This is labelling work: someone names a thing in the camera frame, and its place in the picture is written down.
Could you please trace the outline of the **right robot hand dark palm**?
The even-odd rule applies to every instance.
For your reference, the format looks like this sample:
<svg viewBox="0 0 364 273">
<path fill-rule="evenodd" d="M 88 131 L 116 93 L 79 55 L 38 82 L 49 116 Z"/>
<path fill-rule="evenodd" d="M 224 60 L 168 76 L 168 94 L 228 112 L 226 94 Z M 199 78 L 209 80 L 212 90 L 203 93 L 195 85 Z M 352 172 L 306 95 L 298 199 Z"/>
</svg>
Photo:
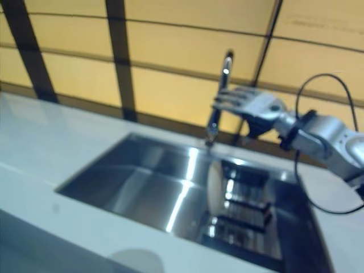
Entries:
<svg viewBox="0 0 364 273">
<path fill-rule="evenodd" d="M 286 137 L 296 122 L 293 112 L 280 98 L 264 89 L 248 86 L 221 90 L 214 99 L 213 107 L 245 120 L 249 125 L 247 136 L 251 139 L 271 130 Z"/>
</svg>

